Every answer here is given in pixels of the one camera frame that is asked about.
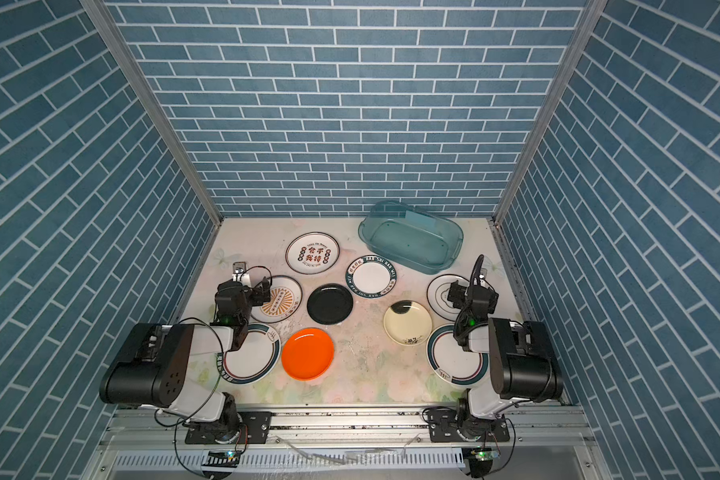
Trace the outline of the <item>green red rim plate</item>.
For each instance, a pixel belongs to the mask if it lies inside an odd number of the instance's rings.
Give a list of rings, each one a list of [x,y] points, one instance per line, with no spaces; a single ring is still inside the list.
[[[252,324],[239,350],[217,355],[216,367],[221,378],[230,384],[252,384],[272,371],[280,353],[278,332],[268,324]]]
[[[453,335],[453,325],[437,327],[427,340],[430,368],[443,381],[457,387],[471,387],[488,374],[487,353],[464,351]]]

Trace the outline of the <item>white plate red characters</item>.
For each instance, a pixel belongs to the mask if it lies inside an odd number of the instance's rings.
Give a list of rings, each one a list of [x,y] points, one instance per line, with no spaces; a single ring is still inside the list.
[[[309,232],[294,239],[285,253],[286,264],[296,273],[319,274],[329,270],[340,256],[338,241],[323,232]]]

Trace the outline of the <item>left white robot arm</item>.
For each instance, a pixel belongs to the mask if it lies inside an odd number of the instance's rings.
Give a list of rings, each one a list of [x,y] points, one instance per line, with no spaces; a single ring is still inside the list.
[[[188,380],[187,369],[193,355],[240,350],[252,310],[271,300],[270,288],[270,277],[253,286],[232,279],[217,287],[211,323],[191,317],[172,326],[136,324],[103,375],[100,399],[162,409],[212,443],[237,440],[243,421],[234,397]]]

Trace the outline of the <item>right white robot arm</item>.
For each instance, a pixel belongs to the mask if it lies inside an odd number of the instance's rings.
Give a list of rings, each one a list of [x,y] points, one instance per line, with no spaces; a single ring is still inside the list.
[[[457,345],[488,355],[490,384],[467,390],[459,400],[456,427],[463,435],[491,429],[505,410],[520,403],[561,398],[563,375],[543,323],[494,317],[498,294],[478,279],[467,286],[452,282],[447,300],[458,310],[453,333]]]

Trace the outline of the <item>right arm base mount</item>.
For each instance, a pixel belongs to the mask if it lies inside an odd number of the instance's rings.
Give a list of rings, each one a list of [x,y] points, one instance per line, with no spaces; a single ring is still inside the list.
[[[502,420],[480,419],[442,406],[423,409],[421,417],[433,443],[488,443],[510,440],[507,424]]]

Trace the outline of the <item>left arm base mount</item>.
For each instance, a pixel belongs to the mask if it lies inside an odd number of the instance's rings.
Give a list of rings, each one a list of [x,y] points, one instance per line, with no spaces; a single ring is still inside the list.
[[[269,411],[243,411],[223,414],[214,422],[189,422],[187,445],[256,445],[264,444],[269,435],[273,414]]]

